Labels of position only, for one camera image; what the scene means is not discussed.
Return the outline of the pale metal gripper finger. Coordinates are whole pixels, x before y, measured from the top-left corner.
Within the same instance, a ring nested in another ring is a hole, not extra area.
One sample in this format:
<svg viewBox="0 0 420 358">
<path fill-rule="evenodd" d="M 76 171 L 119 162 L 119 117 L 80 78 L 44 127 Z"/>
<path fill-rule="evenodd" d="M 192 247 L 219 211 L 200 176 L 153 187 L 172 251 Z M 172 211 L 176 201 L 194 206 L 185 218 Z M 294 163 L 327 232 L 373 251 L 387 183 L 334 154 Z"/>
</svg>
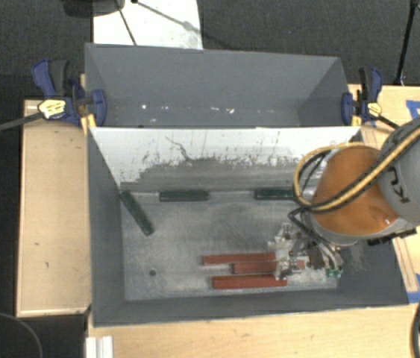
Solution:
<svg viewBox="0 0 420 358">
<path fill-rule="evenodd" d="M 276 280 L 285 280 L 292 274 L 291 258 L 291 251 L 279 251 L 275 253 L 276 266 L 273 275 Z"/>
<path fill-rule="evenodd" d="M 280 225 L 280 230 L 275 234 L 274 239 L 268 242 L 269 249 L 274 252 L 291 251 L 294 244 L 293 231 L 294 228 L 292 223 L 282 223 Z"/>
</svg>

